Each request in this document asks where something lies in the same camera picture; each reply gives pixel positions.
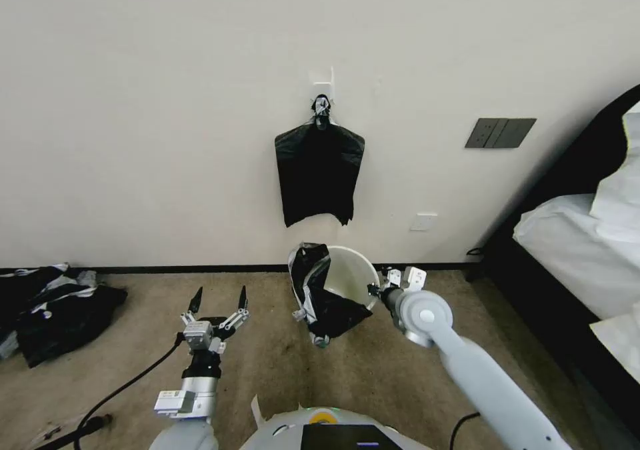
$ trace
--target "white trash can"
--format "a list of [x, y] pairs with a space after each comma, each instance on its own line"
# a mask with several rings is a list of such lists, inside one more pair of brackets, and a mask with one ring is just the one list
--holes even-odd
[[325, 282], [325, 290], [371, 310], [376, 298], [369, 294], [370, 283], [380, 286], [380, 278], [369, 260], [356, 250], [340, 245], [327, 245], [331, 265]]

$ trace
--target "gray light switch panel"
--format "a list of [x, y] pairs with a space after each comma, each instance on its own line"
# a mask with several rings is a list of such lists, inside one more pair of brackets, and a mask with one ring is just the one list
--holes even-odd
[[485, 143], [485, 148], [493, 148], [493, 146], [495, 145], [495, 142], [498, 140], [498, 138], [500, 138], [500, 135], [502, 134], [502, 130], [504, 130], [505, 127], [507, 126], [508, 121], [509, 119], [498, 119], [498, 123], [495, 124], [495, 127], [491, 132], [491, 136]]
[[535, 119], [509, 119], [493, 143], [493, 148], [518, 148], [534, 123]]
[[483, 148], [489, 140], [493, 129], [499, 119], [478, 119], [469, 140], [467, 140], [466, 148]]

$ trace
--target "wall outlet cover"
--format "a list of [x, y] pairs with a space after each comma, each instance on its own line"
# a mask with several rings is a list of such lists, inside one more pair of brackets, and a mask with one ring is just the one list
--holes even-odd
[[413, 218], [413, 222], [409, 230], [411, 231], [429, 231], [435, 225], [438, 218], [437, 213], [417, 213]]

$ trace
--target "black baseboard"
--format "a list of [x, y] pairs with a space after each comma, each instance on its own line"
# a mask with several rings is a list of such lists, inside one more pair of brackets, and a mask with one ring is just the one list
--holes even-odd
[[[376, 270], [386, 267], [404, 269], [418, 267], [422, 270], [465, 270], [477, 265], [472, 262], [461, 263], [374, 263]], [[254, 273], [288, 272], [286, 265], [168, 265], [150, 267], [74, 267], [80, 270], [95, 270], [98, 273]], [[17, 268], [2, 268], [0, 275], [11, 273]]]

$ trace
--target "screen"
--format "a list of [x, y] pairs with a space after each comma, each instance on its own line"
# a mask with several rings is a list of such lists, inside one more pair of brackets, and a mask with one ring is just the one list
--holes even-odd
[[301, 450], [402, 450], [374, 425], [305, 425]]

